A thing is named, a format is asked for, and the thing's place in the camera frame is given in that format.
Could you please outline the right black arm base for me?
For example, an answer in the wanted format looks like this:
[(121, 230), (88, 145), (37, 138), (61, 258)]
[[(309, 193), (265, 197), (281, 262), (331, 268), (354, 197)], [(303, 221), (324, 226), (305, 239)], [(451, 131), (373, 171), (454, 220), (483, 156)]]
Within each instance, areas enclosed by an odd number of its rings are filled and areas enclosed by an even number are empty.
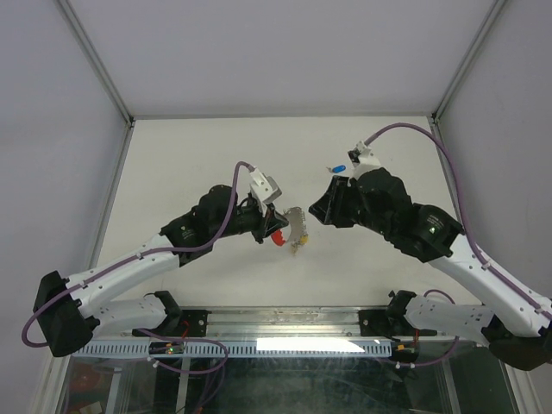
[(357, 312), (361, 336), (382, 336), (397, 341), (400, 336), (414, 337), (418, 332), (406, 321), (406, 306), (417, 296), (411, 291), (390, 291), (385, 307), (361, 309)]

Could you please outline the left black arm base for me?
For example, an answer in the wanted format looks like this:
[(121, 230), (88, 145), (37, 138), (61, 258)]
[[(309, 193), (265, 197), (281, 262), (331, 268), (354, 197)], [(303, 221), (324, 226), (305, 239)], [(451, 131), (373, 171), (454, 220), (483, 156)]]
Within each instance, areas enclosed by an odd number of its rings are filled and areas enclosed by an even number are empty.
[(161, 319), (152, 327), (139, 326), (133, 329), (134, 336), (147, 336), (147, 330), (164, 337), (205, 337), (209, 312), (200, 309), (181, 308), (169, 291), (149, 293), (144, 299), (152, 299), (160, 305)]

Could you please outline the red silver carabiner keyring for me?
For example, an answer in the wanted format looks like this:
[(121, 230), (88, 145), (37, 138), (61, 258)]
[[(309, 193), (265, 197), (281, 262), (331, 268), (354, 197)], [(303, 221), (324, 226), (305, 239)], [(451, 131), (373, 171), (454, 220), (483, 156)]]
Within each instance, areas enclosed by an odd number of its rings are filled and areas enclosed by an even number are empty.
[(272, 234), (271, 240), (277, 247), (288, 247), (290, 253), (296, 255), (307, 243), (300, 242), (302, 235), (308, 235), (305, 213), (300, 207), (291, 207), (283, 215), (289, 221), (289, 226)]

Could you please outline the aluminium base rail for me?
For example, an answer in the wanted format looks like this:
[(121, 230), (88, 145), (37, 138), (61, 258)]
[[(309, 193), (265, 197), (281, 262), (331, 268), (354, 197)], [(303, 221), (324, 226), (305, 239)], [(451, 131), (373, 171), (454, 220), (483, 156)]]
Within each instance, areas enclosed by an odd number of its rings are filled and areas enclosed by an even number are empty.
[[(282, 336), (286, 332), (305, 334), (336, 333), (361, 336), (358, 310), (208, 310), (206, 336), (238, 336), (249, 333)], [(489, 329), (499, 321), (485, 307), (458, 306), (416, 297), (406, 310), (406, 321), (425, 336), (439, 332), (485, 342)], [(152, 327), (161, 319), (160, 305), (152, 299), (113, 302), (84, 317), (74, 304), (64, 304), (40, 317), (39, 325), (49, 346), (70, 354), (100, 336), (132, 332), (139, 326)]]

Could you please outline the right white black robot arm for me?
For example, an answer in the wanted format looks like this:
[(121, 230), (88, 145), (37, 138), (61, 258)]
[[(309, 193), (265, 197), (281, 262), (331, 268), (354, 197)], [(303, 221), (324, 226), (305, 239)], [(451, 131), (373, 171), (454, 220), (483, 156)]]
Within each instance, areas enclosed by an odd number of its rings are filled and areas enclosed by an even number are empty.
[(372, 230), (402, 254), (446, 273), (478, 305), (436, 302), (415, 292), (391, 294), (385, 315), (373, 323), (383, 336), (407, 336), (414, 329), (441, 331), (477, 342), (505, 364), (531, 371), (551, 360), (551, 302), (524, 304), (478, 261), (467, 232), (446, 211), (411, 201), (403, 181), (386, 169), (358, 179), (335, 176), (309, 212), (323, 225)]

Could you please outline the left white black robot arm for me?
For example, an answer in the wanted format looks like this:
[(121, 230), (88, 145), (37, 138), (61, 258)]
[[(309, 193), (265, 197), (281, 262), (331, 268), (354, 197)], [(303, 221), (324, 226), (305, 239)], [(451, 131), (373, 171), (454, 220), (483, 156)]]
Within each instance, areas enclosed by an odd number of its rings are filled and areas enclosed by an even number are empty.
[(216, 240), (249, 233), (262, 243), (288, 226), (274, 206), (281, 190), (266, 181), (252, 184), (246, 198), (215, 185), (190, 211), (173, 219), (133, 253), (102, 267), (63, 278), (41, 278), (33, 316), (55, 357), (68, 356), (93, 338), (122, 330), (150, 329), (171, 335), (180, 325), (178, 304), (167, 291), (136, 300), (116, 297), (140, 283), (183, 267), (210, 253)]

